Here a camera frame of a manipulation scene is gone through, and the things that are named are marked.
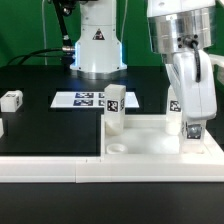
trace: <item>black cable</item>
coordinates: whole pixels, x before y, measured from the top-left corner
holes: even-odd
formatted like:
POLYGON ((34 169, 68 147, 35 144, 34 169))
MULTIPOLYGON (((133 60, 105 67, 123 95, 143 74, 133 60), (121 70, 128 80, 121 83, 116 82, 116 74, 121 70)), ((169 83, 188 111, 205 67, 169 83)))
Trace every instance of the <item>black cable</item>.
POLYGON ((48 48, 48 49, 43 49, 39 51, 34 51, 28 55, 26 55, 21 61, 19 61, 18 65, 22 65, 27 59, 34 55, 42 54, 42 53, 48 53, 48 52, 56 52, 56 51, 62 51, 61 48, 48 48))
POLYGON ((201 81, 201 61, 200 61, 200 54, 198 50, 198 42, 196 40, 192 40, 190 37, 186 37, 184 39, 184 44, 194 50, 194 57, 196 62, 196 82, 201 81))
POLYGON ((200 61, 200 54, 199 54, 199 50, 198 50, 197 44, 194 41, 192 41, 192 47, 194 49, 194 57, 195 57, 196 69, 197 69, 196 82, 200 82, 201 81, 201 61, 200 61))
MULTIPOLYGON (((16 56, 12 59, 10 59, 8 62, 7 62, 7 66, 10 65, 13 61, 15 61, 16 59, 18 58, 24 58, 28 56, 27 54, 26 55, 19 55, 19 56, 16 56)), ((36 58, 61 58, 61 55, 32 55, 31 57, 36 57, 36 58)))
POLYGON ((61 12, 61 7, 60 7, 59 0, 53 0, 53 3, 54 3, 57 18, 58 18, 58 23, 59 23, 59 27, 60 27, 60 30, 61 30, 61 34, 62 34, 63 45, 64 46, 73 46, 72 41, 68 36, 65 21, 64 21, 62 12, 61 12))

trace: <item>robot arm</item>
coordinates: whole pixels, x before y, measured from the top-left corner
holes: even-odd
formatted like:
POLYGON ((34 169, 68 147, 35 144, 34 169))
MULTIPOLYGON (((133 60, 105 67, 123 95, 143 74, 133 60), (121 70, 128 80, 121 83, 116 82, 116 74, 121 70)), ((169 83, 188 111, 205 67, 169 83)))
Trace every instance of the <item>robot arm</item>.
POLYGON ((152 51, 162 54, 182 109, 182 146, 203 141, 206 121, 216 115, 212 65, 203 51, 215 42, 214 6, 215 0, 148 0, 152 51))

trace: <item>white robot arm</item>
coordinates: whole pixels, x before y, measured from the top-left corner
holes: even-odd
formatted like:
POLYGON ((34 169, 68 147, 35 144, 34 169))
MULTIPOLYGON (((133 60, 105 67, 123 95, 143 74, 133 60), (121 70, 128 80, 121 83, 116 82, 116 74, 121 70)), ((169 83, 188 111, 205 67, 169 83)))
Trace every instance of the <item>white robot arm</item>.
POLYGON ((182 109, 181 147, 190 143, 190 150, 203 141, 206 121, 216 116, 212 65, 203 51, 215 42, 214 6, 215 0, 148 0, 152 51, 166 64, 182 109))
POLYGON ((122 46, 116 37, 117 0, 80 3, 81 37, 75 47, 75 63, 70 68, 82 77, 110 78, 111 73, 127 68, 122 62, 122 46))

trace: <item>black table surface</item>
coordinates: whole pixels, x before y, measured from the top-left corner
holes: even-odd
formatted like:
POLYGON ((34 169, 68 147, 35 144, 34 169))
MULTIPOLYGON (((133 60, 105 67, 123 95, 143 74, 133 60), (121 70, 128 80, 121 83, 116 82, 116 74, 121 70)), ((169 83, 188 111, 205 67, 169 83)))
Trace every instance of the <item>black table surface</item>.
MULTIPOLYGON (((127 114, 165 113, 169 82, 164 68, 131 67, 127 77, 110 81, 79 79, 60 66, 1 68, 0 95, 20 89, 24 104, 14 114, 1 114, 0 155, 99 154, 103 110, 52 110, 50 104, 57 91, 102 91, 109 83, 136 93, 140 108, 127 114)), ((207 129, 223 148, 224 94, 219 90, 217 102, 217 117, 207 129)), ((2 224, 222 224, 222 206, 224 183, 0 184, 2 224)))

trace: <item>white cube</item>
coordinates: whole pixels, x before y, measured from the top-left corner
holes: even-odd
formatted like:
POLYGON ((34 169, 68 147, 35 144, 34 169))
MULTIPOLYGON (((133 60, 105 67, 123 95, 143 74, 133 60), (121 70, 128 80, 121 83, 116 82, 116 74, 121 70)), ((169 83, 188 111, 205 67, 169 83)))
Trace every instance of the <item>white cube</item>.
POLYGON ((19 90, 8 91, 1 98, 2 112, 16 112, 23 103, 23 93, 19 90))

